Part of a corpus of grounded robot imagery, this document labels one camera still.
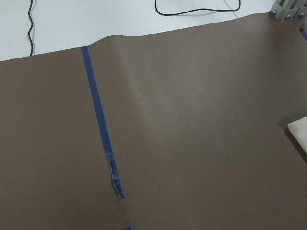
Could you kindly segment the aluminium frame post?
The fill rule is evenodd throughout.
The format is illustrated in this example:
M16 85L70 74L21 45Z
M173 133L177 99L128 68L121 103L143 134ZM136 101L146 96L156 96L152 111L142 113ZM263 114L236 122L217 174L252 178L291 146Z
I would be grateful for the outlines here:
M305 17L307 0L276 0L270 13L279 21Z

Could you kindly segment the cream long-sleeve cat T-shirt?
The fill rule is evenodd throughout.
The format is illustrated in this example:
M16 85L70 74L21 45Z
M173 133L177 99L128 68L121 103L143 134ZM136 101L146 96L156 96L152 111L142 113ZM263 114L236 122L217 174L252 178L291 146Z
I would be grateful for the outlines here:
M287 127L304 152L307 153L307 118L303 117L291 122L287 124Z

